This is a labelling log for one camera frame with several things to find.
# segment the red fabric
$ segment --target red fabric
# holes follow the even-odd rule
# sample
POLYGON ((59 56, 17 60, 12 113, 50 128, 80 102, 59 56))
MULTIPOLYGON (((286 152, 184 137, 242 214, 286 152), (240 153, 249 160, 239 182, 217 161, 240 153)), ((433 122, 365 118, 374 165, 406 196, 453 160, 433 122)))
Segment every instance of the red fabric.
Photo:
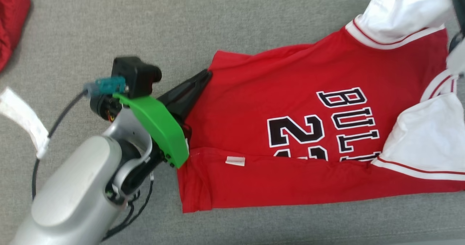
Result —
POLYGON ((342 28, 315 44, 255 56, 217 52, 209 68, 213 78, 187 119, 191 155, 178 170, 183 212, 465 189, 464 182, 423 180, 369 160, 350 160, 382 151, 397 116, 420 102, 428 84, 444 71, 446 57, 445 30, 392 50, 369 48, 342 28), (318 96, 354 88, 363 92, 365 103, 328 107, 318 96), (370 115, 342 123, 374 119, 372 124, 337 128, 334 115, 360 110, 370 115), (319 139, 300 143, 284 129, 280 139, 287 136, 287 144, 272 144, 270 119, 289 117, 311 138, 319 134, 315 116, 324 131, 319 139), (315 123, 306 124, 307 117, 315 123), (345 147, 339 141, 371 132, 371 137, 343 142, 345 147), (291 157, 274 157, 286 149, 291 157), (228 156, 245 157, 245 166, 225 164, 228 156))
POLYGON ((0 72, 18 45, 30 0, 0 0, 0 72))

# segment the red stripe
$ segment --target red stripe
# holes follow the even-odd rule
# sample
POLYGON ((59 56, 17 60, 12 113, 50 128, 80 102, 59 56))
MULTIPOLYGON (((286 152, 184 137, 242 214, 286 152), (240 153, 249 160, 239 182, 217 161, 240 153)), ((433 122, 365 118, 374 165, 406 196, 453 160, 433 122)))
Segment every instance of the red stripe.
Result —
POLYGON ((437 90, 442 86, 442 84, 444 84, 450 77, 452 77, 452 75, 449 75, 447 76, 447 78, 443 79, 443 81, 441 81, 441 83, 436 86, 435 90, 433 91, 433 93, 430 95, 430 99, 434 97, 434 95, 436 94, 437 90))
POLYGON ((379 161, 382 161, 384 163, 390 163, 390 164, 395 164, 397 166, 401 166, 401 167, 404 167, 404 168, 407 168, 407 169, 411 169, 411 170, 414 170, 416 172, 422 172, 422 173, 448 173, 448 174, 459 174, 459 175, 465 175, 465 172, 446 172, 446 171, 443 171, 443 172, 428 172, 426 170, 421 170, 421 169, 415 169, 413 167, 409 167, 407 165, 403 165, 403 164, 400 164, 400 163, 397 163, 397 162, 394 162, 394 161, 387 161, 387 160, 383 160, 381 159, 380 157, 377 158, 379 161))
POLYGON ((353 22, 355 28, 357 28, 357 30, 359 30, 360 33, 362 33, 363 35, 365 35, 365 37, 369 38, 369 39, 370 39, 371 41, 373 41, 374 43, 377 43, 377 44, 380 44, 380 45, 393 45, 393 44, 401 43, 402 41, 405 41, 406 38, 408 38, 408 37, 410 37, 410 36, 412 36, 412 35, 414 35, 414 34, 417 34, 417 33, 419 33, 420 31, 423 31, 423 30, 426 30, 426 29, 427 29, 427 28, 422 28, 422 29, 419 30, 419 31, 416 31, 416 32, 414 32, 414 33, 412 33, 412 34, 410 34, 410 35, 405 36, 405 38, 403 38, 403 39, 400 40, 400 41, 396 41, 396 42, 393 42, 393 43, 380 43, 379 41, 375 41, 375 40, 372 39, 370 36, 368 36, 366 33, 364 33, 364 32, 358 27, 357 23, 355 23, 355 19, 353 19, 352 22, 353 22))

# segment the wire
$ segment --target wire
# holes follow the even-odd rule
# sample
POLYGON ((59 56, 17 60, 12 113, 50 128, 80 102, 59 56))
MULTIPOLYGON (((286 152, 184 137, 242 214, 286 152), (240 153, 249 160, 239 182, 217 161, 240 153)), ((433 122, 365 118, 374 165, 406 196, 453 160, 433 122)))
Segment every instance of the wire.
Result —
POLYGON ((109 239, 109 238, 113 237, 114 235, 116 235, 117 233, 121 232, 123 229, 125 229, 126 227, 131 225, 131 223, 133 223, 134 220, 136 220, 141 215, 141 213, 144 211, 145 207, 147 206, 147 204, 148 204, 148 202, 150 200, 150 196, 151 196, 152 191, 153 191, 153 180, 150 179, 150 189, 148 191, 148 194, 147 194, 146 200, 144 202, 144 205, 141 206, 141 208, 139 209, 137 214, 132 219, 130 219, 128 221, 128 223, 123 224, 123 223, 125 223, 126 219, 128 218, 128 217, 126 217, 126 219, 123 221, 123 223, 121 223, 118 226, 114 227, 113 229, 109 230, 106 233, 105 237, 102 239, 102 242, 106 241, 107 239, 109 239))
MULTIPOLYGON (((88 91, 85 89, 83 90, 82 92, 80 92, 79 94, 77 94, 75 96, 75 98, 70 101, 70 103, 68 103, 68 105, 66 106, 66 108, 61 112, 60 116, 58 117, 58 119, 55 121, 55 124, 53 125, 52 129, 50 129, 50 132, 48 133, 48 136, 47 138, 51 139, 52 138, 52 135, 55 133, 55 131, 57 130, 58 128, 58 125, 61 123, 61 121, 65 118, 66 114, 68 114, 69 110, 76 105, 76 103, 83 97, 85 96, 86 94, 88 93, 88 91)), ((34 169, 33 169, 33 172, 32 172, 32 199, 34 200, 35 198, 35 195, 36 195, 36 182, 37 182, 37 171, 39 169, 39 163, 40 163, 40 160, 39 159, 36 159, 35 160, 35 164, 34 164, 34 169)))

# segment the basketball jersey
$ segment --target basketball jersey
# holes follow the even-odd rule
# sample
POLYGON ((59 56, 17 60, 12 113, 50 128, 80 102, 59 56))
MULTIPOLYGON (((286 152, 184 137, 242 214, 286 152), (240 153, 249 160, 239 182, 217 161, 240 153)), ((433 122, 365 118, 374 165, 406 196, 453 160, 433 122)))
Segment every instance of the basketball jersey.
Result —
POLYGON ((455 90, 444 27, 381 43, 358 20, 314 44, 215 54, 186 121, 183 212, 463 189, 371 164, 402 111, 455 90))

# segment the cable connector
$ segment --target cable connector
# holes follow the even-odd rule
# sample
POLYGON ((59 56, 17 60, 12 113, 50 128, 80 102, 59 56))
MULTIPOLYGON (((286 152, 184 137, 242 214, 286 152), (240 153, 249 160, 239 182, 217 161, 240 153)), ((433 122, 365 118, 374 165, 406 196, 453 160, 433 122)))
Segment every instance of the cable connector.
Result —
POLYGON ((86 83, 84 89, 88 91, 87 98, 129 91, 125 78, 121 76, 97 79, 94 83, 86 83))

